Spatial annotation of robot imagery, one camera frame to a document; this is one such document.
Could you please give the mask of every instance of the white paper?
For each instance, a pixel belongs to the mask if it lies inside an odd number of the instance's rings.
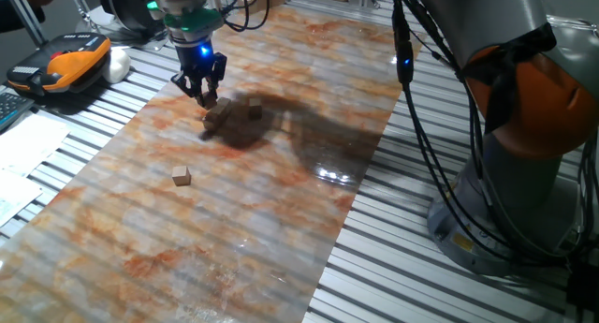
[[[34,182],[0,169],[0,226],[40,195]]]
[[[68,135],[64,123],[32,114],[0,136],[0,169],[26,177]]]

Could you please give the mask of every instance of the keyboard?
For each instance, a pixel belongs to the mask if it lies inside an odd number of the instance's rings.
[[[19,116],[29,110],[34,100],[9,93],[0,94],[0,131],[9,127]]]

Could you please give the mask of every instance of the marble-patterned mat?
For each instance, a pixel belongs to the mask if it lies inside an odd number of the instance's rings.
[[[212,42],[226,124],[168,84],[2,247],[0,320],[302,320],[401,91],[393,35],[280,7]]]

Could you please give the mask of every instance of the wooden block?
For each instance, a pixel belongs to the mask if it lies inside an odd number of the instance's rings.
[[[176,167],[172,169],[172,180],[177,186],[187,186],[191,183],[191,174],[187,167]]]
[[[262,118],[262,102],[259,98],[250,98],[249,107],[249,115],[251,120]]]
[[[204,128],[209,131],[214,131],[226,120],[228,115],[233,110],[233,104],[228,98],[219,98],[216,101],[216,106],[206,113],[203,119]]]

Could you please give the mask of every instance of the table surface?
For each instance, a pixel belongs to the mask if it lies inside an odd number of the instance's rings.
[[[5,244],[0,293],[19,306],[2,318],[301,321],[401,91],[392,41],[286,7],[219,30],[226,124],[205,132],[206,111],[163,88]]]
[[[289,6],[389,25],[391,2],[378,2],[377,10],[324,0],[291,0]],[[406,18],[412,29],[424,33],[411,13]],[[172,49],[158,54],[135,48],[126,51],[134,69],[125,81],[100,81],[82,94],[60,95],[62,110],[41,108],[38,114],[66,123],[71,134],[30,175],[44,193],[0,228],[0,244],[33,220],[179,69]],[[423,49],[416,59],[412,91],[421,122],[452,179],[469,156],[463,87]],[[579,157],[578,151],[564,157],[562,178],[576,178]],[[580,310],[582,314],[577,314],[576,307],[566,304],[566,273],[544,271],[533,279],[483,277],[446,258],[429,239],[426,226],[427,207],[435,195],[401,97],[304,322],[593,321],[593,313]]]

